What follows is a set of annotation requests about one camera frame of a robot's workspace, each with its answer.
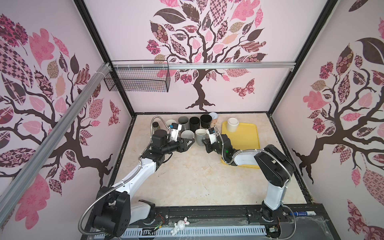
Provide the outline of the cream mug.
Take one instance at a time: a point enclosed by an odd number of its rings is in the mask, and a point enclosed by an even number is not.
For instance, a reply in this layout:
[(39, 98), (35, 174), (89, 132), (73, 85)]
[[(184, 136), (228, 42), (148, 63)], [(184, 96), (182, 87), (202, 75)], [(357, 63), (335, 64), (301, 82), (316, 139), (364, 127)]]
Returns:
[(195, 139), (195, 134), (190, 130), (185, 130), (181, 133), (181, 138), (186, 141), (192, 141)]

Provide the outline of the grey mug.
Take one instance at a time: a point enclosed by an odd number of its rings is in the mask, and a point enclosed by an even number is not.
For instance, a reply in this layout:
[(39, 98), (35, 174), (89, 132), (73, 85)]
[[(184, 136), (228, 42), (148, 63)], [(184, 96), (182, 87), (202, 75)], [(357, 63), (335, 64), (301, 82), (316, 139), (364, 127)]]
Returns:
[(179, 117), (178, 124), (182, 126), (182, 132), (185, 130), (189, 130), (189, 118), (187, 116)]
[(206, 129), (197, 129), (195, 131), (195, 138), (196, 138), (196, 143), (199, 146), (204, 146), (203, 140), (207, 138), (207, 130)]

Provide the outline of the black mug white base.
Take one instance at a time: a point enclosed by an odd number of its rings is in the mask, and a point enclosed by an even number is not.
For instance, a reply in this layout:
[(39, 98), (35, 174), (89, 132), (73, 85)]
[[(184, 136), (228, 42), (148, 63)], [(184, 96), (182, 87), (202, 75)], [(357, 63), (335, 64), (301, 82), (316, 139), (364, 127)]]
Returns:
[(196, 132), (196, 130), (200, 129), (200, 118), (198, 117), (191, 117), (189, 119), (189, 129), (190, 131), (192, 131), (193, 133)]

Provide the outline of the grey mug front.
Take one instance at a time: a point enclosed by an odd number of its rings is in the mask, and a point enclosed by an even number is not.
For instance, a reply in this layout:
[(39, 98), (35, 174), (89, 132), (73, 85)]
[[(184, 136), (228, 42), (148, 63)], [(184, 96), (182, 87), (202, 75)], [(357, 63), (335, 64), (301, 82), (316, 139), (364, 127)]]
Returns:
[(185, 130), (189, 130), (189, 118), (187, 116), (179, 117), (178, 124), (182, 126), (182, 132)]

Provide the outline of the pink mug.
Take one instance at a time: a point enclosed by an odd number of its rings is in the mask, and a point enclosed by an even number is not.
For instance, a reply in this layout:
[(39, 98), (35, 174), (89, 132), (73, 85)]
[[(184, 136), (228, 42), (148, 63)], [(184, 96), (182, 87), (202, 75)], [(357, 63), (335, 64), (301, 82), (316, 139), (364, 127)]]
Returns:
[(176, 121), (176, 120), (173, 120), (173, 119), (167, 120), (167, 121), (166, 121), (166, 126), (169, 127), (169, 126), (172, 125), (173, 123), (177, 123), (177, 121)]

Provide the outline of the all black mug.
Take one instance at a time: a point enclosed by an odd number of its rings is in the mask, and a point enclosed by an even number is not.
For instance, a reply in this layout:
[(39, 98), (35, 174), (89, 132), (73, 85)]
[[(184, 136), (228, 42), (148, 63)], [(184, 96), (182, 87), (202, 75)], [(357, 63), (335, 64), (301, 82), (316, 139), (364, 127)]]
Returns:
[(212, 116), (209, 114), (203, 114), (200, 116), (201, 128), (209, 129), (211, 128)]

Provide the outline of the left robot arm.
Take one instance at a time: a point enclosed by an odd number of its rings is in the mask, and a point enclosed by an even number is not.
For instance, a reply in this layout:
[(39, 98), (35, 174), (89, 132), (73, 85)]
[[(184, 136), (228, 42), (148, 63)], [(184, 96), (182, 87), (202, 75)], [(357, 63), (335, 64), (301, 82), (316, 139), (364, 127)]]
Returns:
[(183, 153), (194, 139), (179, 137), (182, 125), (172, 123), (165, 129), (151, 130), (151, 139), (138, 157), (138, 165), (122, 180), (99, 190), (96, 200), (85, 210), (78, 222), (84, 236), (105, 234), (106, 239), (118, 238), (127, 227), (154, 213), (155, 204), (148, 201), (131, 202), (140, 186), (166, 162), (165, 156)]

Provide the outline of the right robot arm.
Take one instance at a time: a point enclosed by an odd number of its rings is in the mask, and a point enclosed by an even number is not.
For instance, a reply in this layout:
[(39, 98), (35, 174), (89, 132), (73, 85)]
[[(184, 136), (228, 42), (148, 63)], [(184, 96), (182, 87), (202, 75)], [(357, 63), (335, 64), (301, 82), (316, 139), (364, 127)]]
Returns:
[(289, 183), (295, 168), (288, 158), (274, 145), (263, 149), (234, 149), (227, 135), (209, 135), (202, 140), (207, 153), (216, 152), (229, 166), (256, 166), (261, 169), (268, 181), (267, 194), (262, 202), (261, 215), (264, 221), (277, 219), (278, 210), (282, 208)]

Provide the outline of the yellow plastic tray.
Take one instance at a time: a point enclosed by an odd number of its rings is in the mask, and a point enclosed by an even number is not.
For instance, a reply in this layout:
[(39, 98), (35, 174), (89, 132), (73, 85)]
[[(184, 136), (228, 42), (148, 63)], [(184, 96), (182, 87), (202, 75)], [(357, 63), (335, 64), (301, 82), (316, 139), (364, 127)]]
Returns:
[(254, 158), (255, 153), (245, 152), (245, 150), (255, 150), (260, 148), (257, 126), (255, 124), (239, 123), (235, 132), (230, 132), (227, 127), (228, 122), (223, 122), (222, 134), (227, 135), (231, 141), (234, 153), (239, 150), (243, 151), (243, 153), (240, 153), (235, 157), (231, 165), (259, 169), (260, 167)]

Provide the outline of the white bunny figurine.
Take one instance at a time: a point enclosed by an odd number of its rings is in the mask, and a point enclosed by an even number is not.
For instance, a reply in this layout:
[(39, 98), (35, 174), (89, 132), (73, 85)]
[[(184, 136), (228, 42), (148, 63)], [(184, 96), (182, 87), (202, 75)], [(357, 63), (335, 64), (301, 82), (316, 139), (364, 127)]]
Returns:
[(174, 228), (171, 230), (171, 235), (175, 236), (178, 232), (183, 231), (187, 225), (189, 225), (190, 222), (188, 221), (188, 218), (185, 217), (183, 220), (178, 221), (174, 224)]

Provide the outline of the blue white marker pen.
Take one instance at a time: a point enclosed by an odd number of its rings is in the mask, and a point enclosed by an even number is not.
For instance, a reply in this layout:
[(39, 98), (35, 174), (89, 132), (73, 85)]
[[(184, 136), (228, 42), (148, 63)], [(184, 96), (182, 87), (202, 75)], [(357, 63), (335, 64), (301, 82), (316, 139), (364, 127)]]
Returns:
[(308, 216), (316, 216), (317, 213), (315, 211), (302, 211), (302, 212), (294, 212), (293, 215), (295, 217), (308, 217)]

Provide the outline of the aluminium rail back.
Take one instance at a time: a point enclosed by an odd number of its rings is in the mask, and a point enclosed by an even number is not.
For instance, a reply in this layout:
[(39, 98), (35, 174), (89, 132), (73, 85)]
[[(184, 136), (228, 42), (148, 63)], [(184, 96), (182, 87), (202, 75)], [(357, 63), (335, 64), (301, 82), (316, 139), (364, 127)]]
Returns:
[(184, 64), (144, 64), (125, 61), (123, 63), (114, 62), (113, 67), (122, 68), (160, 68), (169, 70), (205, 70), (205, 69), (294, 69), (295, 62), (259, 62), (259, 63), (184, 63)]

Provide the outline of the aluminium rail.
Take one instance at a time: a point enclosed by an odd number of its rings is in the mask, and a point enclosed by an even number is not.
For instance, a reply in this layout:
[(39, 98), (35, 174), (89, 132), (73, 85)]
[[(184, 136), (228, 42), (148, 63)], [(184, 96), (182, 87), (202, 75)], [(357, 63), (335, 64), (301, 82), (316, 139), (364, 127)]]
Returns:
[(72, 122), (74, 122), (75, 118), (79, 115), (82, 107), (85, 106), (98, 84), (100, 84), (101, 81), (104, 80), (106, 74), (109, 73), (111, 66), (110, 63), (104, 63), (98, 68), (91, 77), (89, 83), (83, 88), (81, 94), (75, 99), (64, 116), (53, 128), (52, 133), (50, 133), (37, 148), (32, 158), (26, 163), (20, 173), (1, 195), (1, 224), (5, 222), (11, 211), (18, 204), (24, 192), (31, 185)]
[(205, 70), (205, 69), (294, 69), (295, 62), (259, 62), (259, 63), (184, 63), (184, 64), (144, 64), (125, 61), (123, 63), (114, 62), (113, 67), (122, 68), (160, 68), (169, 70)]

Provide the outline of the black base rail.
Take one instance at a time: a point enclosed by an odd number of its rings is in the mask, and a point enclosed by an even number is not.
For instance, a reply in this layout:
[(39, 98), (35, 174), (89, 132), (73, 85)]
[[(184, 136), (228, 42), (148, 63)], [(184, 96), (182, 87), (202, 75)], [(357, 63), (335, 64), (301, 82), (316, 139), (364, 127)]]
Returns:
[[(315, 211), (316, 216), (295, 217), (294, 212)], [(339, 240), (327, 211), (321, 204), (289, 204), (279, 209), (277, 219), (266, 222), (261, 215), (260, 205), (240, 206), (194, 206), (155, 207), (147, 219), (130, 224), (127, 229), (174, 228), (174, 224), (185, 217), (190, 222), (186, 227), (213, 226), (264, 226), (266, 236), (229, 237), (183, 237), (183, 238), (141, 238), (119, 240)]]

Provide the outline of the aluminium rail left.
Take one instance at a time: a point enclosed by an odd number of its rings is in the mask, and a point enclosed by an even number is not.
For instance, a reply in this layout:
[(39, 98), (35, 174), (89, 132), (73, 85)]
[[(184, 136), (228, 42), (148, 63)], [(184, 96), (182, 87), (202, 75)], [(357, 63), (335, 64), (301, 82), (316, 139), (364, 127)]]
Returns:
[(64, 116), (53, 128), (52, 133), (50, 133), (37, 148), (32, 158), (26, 163), (20, 173), (1, 195), (1, 224), (5, 222), (11, 211), (18, 204), (24, 192), (31, 185), (72, 122), (74, 122), (75, 118), (79, 115), (82, 107), (85, 106), (98, 84), (100, 84), (101, 81), (104, 80), (106, 74), (109, 73), (111, 66), (110, 63), (104, 63), (98, 68), (91, 77), (89, 83), (83, 88), (81, 94), (75, 99)]

